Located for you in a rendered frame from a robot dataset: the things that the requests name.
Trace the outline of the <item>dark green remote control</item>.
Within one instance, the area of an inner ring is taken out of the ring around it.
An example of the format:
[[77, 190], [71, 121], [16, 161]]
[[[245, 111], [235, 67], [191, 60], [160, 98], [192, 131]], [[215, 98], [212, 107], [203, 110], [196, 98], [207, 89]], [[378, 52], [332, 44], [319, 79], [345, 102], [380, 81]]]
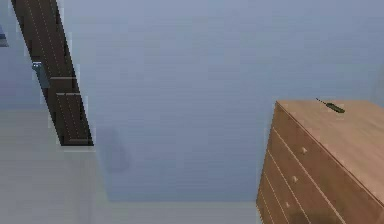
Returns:
[[323, 100], [320, 100], [319, 98], [316, 98], [317, 101], [319, 101], [320, 103], [324, 104], [326, 107], [328, 107], [329, 109], [337, 112], [337, 113], [345, 113], [345, 110], [339, 106], [337, 106], [336, 104], [334, 103], [331, 103], [331, 102], [325, 102]]

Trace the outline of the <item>light wooden chest of drawers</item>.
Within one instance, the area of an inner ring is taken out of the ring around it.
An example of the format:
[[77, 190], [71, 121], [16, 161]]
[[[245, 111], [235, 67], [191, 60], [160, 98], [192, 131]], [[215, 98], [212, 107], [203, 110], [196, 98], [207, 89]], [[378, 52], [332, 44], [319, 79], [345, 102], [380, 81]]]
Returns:
[[384, 224], [384, 108], [278, 100], [256, 208], [262, 224]]

